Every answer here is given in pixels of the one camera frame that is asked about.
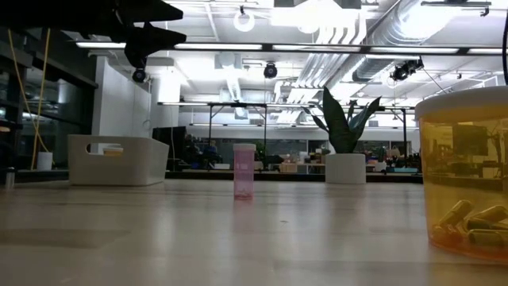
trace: table surface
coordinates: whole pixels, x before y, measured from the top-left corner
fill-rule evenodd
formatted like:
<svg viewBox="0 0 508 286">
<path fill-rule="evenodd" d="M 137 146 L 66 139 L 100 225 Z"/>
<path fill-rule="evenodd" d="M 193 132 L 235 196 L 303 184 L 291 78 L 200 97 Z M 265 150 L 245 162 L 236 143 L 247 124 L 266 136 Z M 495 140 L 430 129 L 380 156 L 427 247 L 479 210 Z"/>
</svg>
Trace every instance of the table surface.
<svg viewBox="0 0 508 286">
<path fill-rule="evenodd" d="M 0 195 L 2 286 L 489 285 L 508 268 L 429 246 L 423 186 L 167 180 Z"/>
</svg>

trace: yellow rope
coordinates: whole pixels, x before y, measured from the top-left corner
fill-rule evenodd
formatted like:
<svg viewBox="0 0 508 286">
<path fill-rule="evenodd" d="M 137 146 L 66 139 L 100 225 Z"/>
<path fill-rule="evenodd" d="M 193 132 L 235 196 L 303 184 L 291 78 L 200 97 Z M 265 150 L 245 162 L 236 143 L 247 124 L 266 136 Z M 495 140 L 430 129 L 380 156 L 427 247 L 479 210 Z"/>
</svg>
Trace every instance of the yellow rope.
<svg viewBox="0 0 508 286">
<path fill-rule="evenodd" d="M 32 119 L 31 120 L 32 125 L 33 125 L 33 128 L 35 129 L 35 138 L 33 141 L 32 167 L 31 167 L 31 169 L 33 170 L 33 166 L 35 164 L 36 150 L 37 150 L 37 139 L 39 139 L 39 142 L 40 142 L 40 145 L 42 146 L 42 148 L 44 148 L 44 150 L 46 152 L 49 152 L 48 148 L 46 148 L 46 145 L 42 141 L 42 138 L 40 137 L 40 134 L 39 134 L 39 117 L 40 117 L 40 110 L 41 110 L 41 106 L 42 106 L 42 94 L 44 92 L 44 82 L 45 82 L 45 76 L 46 76 L 46 63 L 48 62 L 49 36 L 50 36 L 51 30 L 48 29 L 48 35 L 46 37 L 46 50 L 44 51 L 44 63 L 43 63 L 44 66 L 43 66 L 43 71 L 42 71 L 42 83 L 40 85 L 39 107 L 38 107 L 38 112 L 37 112 L 37 125 L 33 121 L 32 112 L 30 111 L 29 103 L 26 99 L 25 88 L 23 87 L 23 82 L 21 81 L 19 68 L 17 66 L 16 52 L 14 51 L 13 35 L 12 35 L 10 29 L 8 29 L 7 32 L 9 34 L 10 51 L 13 54 L 14 69 L 16 70 L 17 82 L 19 83 L 19 87 L 21 89 L 21 95 L 23 95 L 23 99 L 25 101 L 26 110 L 30 114 L 30 118 Z"/>
</svg>

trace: white planter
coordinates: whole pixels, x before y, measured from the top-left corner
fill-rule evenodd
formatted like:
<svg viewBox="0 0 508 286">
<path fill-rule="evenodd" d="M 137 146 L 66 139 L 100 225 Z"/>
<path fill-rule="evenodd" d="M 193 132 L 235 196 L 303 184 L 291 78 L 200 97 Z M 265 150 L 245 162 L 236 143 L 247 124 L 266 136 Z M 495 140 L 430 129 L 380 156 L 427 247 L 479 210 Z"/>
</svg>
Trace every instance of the white planter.
<svg viewBox="0 0 508 286">
<path fill-rule="evenodd" d="M 329 184 L 365 184 L 364 154 L 326 155 L 326 183 Z"/>
<path fill-rule="evenodd" d="M 387 162 L 377 162 L 375 163 L 374 171 L 381 172 L 382 170 L 387 169 Z"/>
</svg>

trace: white lid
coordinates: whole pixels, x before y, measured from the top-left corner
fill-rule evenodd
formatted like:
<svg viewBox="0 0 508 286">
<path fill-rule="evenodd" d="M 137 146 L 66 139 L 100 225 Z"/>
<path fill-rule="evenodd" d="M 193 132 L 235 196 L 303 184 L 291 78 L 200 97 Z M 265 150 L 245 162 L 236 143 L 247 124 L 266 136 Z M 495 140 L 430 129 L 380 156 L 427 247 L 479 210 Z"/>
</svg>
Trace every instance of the white lid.
<svg viewBox="0 0 508 286">
<path fill-rule="evenodd" d="M 483 87 L 434 96 L 416 105 L 415 117 L 457 108 L 508 105 L 508 87 Z"/>
<path fill-rule="evenodd" d="M 256 151 L 256 145 L 254 144 L 235 144 L 233 145 L 233 150 L 241 150 L 241 151 Z"/>
</svg>

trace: snake plant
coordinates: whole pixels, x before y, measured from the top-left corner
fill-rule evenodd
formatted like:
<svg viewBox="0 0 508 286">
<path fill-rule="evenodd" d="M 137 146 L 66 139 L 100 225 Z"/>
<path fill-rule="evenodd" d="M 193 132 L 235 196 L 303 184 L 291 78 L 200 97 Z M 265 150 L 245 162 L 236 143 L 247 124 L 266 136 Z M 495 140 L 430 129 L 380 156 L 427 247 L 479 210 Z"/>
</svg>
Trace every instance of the snake plant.
<svg viewBox="0 0 508 286">
<path fill-rule="evenodd" d="M 323 106 L 316 105 L 325 115 L 326 125 L 316 115 L 312 114 L 308 108 L 303 110 L 312 116 L 319 128 L 329 134 L 329 140 L 335 148 L 336 153 L 353 153 L 358 140 L 364 132 L 365 124 L 368 119 L 378 110 L 381 97 L 375 99 L 370 105 L 366 105 L 360 113 L 353 117 L 355 103 L 349 107 L 348 117 L 346 117 L 342 106 L 330 94 L 325 87 L 323 92 Z"/>
</svg>

